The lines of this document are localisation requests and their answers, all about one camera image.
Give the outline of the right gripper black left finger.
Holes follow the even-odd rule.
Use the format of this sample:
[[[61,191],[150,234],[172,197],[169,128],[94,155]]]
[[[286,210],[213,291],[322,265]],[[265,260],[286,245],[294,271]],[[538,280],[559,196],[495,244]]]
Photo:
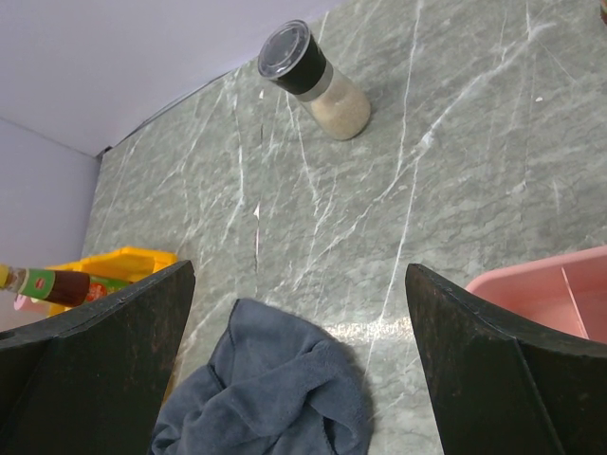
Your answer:
[[[192,263],[181,261],[2,332],[2,453],[147,453],[194,286]]]

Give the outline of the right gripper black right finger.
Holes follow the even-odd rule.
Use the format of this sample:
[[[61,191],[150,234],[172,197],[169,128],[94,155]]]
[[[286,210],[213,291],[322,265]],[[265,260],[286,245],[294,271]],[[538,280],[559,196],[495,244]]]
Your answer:
[[[606,346],[483,300],[422,264],[405,288],[447,454],[603,454]]]

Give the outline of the yellow cap green label bottle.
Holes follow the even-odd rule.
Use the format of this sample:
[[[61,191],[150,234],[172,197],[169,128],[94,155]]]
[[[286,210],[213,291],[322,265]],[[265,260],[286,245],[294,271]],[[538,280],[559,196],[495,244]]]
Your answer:
[[[68,308],[113,294],[129,282],[80,271],[13,267],[1,264],[1,289]]]

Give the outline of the salt grinder black top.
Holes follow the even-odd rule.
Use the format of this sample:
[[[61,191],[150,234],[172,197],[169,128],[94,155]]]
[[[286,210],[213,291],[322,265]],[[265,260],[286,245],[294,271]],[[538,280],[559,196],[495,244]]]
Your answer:
[[[371,118],[365,93],[325,57],[302,20],[286,22],[270,34],[257,69],[262,78],[292,95],[335,140],[356,137]]]

